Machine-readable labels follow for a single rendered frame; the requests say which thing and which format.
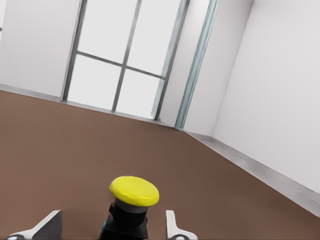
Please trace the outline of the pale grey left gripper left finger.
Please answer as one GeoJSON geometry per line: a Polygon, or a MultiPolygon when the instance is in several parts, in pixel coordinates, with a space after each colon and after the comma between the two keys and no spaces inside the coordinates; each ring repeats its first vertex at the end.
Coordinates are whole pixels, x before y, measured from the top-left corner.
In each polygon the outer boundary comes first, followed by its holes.
{"type": "Polygon", "coordinates": [[[54,210],[31,229],[12,233],[5,240],[61,240],[62,211],[54,210]]]}

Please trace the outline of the grey framed window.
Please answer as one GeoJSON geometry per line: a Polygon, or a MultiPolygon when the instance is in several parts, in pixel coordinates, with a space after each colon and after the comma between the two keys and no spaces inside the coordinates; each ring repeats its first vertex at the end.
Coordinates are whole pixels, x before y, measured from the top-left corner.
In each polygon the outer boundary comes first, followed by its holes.
{"type": "Polygon", "coordinates": [[[64,101],[157,120],[190,0],[81,0],[64,101]]]}

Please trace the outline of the pale green glass door edge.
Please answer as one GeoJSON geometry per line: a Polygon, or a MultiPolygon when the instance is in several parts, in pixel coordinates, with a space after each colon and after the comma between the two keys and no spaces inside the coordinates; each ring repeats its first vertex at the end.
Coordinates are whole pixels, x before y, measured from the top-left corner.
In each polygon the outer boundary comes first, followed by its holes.
{"type": "Polygon", "coordinates": [[[221,0],[209,0],[174,128],[183,132],[221,0]]]}

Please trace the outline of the black bottle with yellow cap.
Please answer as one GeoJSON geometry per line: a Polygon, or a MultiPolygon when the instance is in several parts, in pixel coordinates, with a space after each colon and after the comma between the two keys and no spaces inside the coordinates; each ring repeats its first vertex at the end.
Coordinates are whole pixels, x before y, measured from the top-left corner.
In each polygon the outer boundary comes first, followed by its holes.
{"type": "Polygon", "coordinates": [[[98,240],[146,240],[148,208],[158,203],[158,189],[137,176],[120,176],[110,186],[114,201],[98,240]]]}

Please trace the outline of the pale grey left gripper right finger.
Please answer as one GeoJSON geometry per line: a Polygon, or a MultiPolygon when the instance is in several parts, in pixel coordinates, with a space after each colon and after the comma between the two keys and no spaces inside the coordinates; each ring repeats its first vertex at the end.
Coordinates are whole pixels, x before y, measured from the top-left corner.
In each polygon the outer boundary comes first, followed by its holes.
{"type": "Polygon", "coordinates": [[[178,228],[173,210],[166,210],[165,215],[166,240],[198,240],[198,237],[193,232],[178,228]]]}

